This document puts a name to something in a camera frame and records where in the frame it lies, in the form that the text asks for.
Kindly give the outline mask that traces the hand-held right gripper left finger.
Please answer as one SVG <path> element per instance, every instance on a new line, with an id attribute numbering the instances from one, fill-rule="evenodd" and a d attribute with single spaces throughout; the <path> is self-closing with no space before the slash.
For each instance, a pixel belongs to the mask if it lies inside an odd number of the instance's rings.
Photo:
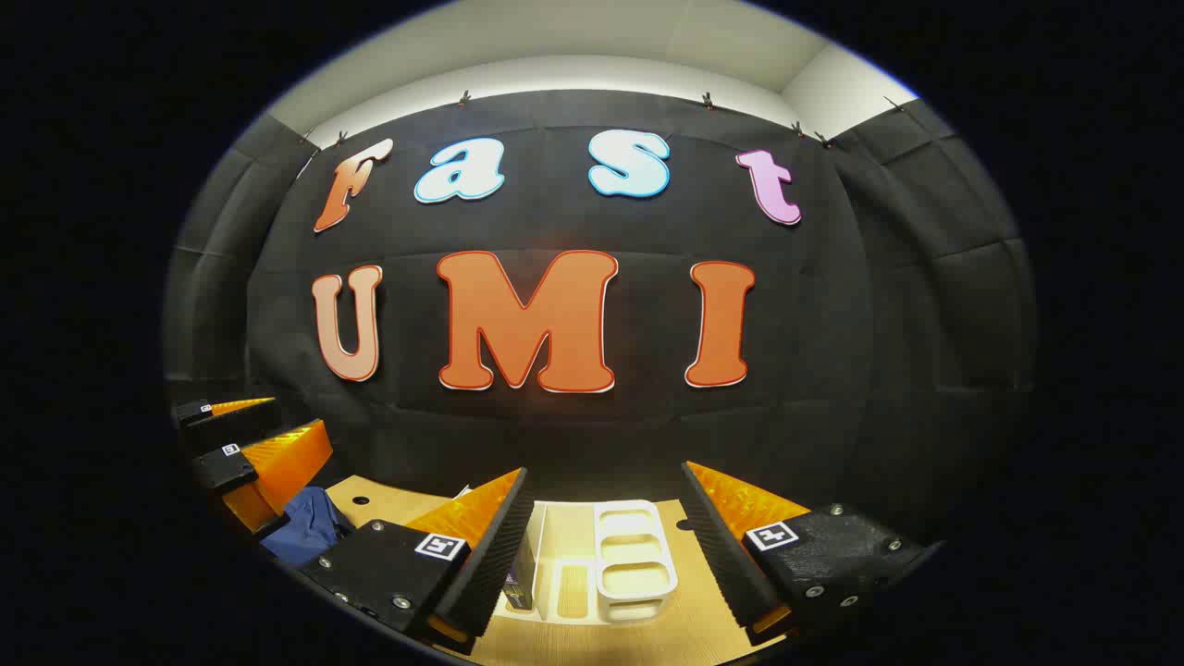
<path id="1" fill-rule="evenodd" d="M 373 519 L 301 568 L 314 590 L 401 639 L 470 654 L 525 543 L 525 467 L 406 525 Z"/>

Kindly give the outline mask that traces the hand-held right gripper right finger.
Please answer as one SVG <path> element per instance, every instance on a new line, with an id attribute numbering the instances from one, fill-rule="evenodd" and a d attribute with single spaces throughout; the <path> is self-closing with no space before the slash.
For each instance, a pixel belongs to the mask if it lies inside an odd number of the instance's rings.
<path id="1" fill-rule="evenodd" d="M 686 461 L 682 506 L 723 602 L 751 645 L 849 634 L 880 596 L 933 557 L 849 502 L 810 507 Z"/>

